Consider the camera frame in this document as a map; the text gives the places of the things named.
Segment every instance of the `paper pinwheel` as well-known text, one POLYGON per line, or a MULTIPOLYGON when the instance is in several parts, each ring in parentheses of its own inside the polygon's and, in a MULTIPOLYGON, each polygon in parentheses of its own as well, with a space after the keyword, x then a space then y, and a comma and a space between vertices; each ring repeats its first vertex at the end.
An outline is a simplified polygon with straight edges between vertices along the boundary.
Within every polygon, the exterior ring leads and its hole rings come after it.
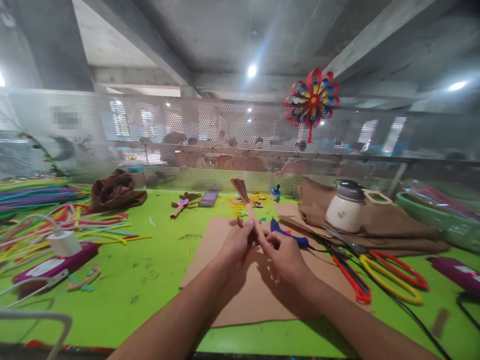
POLYGON ((304 124, 310 128, 308 143, 312 142, 312 128, 316 128, 321 119, 329 119, 334 114, 333 107, 338 106, 340 99, 334 96, 339 85, 332 83, 334 73, 329 71, 322 75, 320 69, 308 74, 306 83, 297 81, 291 87, 293 95, 285 100, 285 105, 292 107, 287 119, 294 127, 304 124))

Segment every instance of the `blue glue gun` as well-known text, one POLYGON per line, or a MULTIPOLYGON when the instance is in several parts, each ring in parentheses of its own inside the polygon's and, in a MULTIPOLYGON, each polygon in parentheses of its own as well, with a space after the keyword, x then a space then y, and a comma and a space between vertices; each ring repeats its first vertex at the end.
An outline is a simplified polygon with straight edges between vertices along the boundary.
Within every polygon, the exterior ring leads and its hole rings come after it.
POLYGON ((306 237, 296 237, 296 236, 293 236, 293 235, 290 235, 288 233, 286 233, 285 231, 283 231, 281 228, 280 228, 280 224, 278 221, 276 221, 273 217, 271 218, 271 221, 270 221, 270 232, 279 232, 280 234, 283 234, 283 235, 286 235, 288 237, 291 237, 291 238, 294 238, 298 244, 298 247, 300 249, 305 249, 305 248, 309 248, 311 249, 311 246, 309 244, 309 240, 306 238, 306 237))

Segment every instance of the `hand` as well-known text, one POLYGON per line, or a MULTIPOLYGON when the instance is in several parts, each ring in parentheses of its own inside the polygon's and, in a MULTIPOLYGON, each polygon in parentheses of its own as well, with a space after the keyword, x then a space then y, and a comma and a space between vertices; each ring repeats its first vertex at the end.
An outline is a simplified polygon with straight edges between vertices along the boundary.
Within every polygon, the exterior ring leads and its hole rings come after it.
POLYGON ((263 252, 271 259, 281 277, 294 286, 315 276, 305 263, 297 241, 279 232, 272 232, 260 241, 263 252))
MULTIPOLYGON (((269 234, 266 230, 263 233, 265 236, 269 234)), ((254 222, 250 220, 243 225, 243 228, 240 228, 240 226, 232 227, 218 252, 218 256, 236 268, 240 268, 245 263, 245 258, 252 249, 252 244, 258 241, 254 222)))

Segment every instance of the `plastic basket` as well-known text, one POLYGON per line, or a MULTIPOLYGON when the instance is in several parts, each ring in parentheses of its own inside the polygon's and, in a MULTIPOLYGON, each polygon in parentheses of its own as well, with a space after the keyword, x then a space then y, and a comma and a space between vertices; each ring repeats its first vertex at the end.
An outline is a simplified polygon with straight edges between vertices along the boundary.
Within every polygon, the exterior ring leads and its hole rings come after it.
POLYGON ((410 195, 400 192, 397 204, 413 219, 441 230, 439 239, 453 246, 480 254, 480 221, 467 220, 409 199, 410 195))

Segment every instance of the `ceiling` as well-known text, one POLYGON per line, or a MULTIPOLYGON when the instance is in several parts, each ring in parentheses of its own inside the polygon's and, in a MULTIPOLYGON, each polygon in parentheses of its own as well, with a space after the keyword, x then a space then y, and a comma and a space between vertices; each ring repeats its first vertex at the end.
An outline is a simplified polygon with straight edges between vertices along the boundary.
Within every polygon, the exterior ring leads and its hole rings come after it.
POLYGON ((124 94, 281 102, 320 68, 334 72, 344 107, 480 110, 475 1, 73 3, 95 81, 124 94))

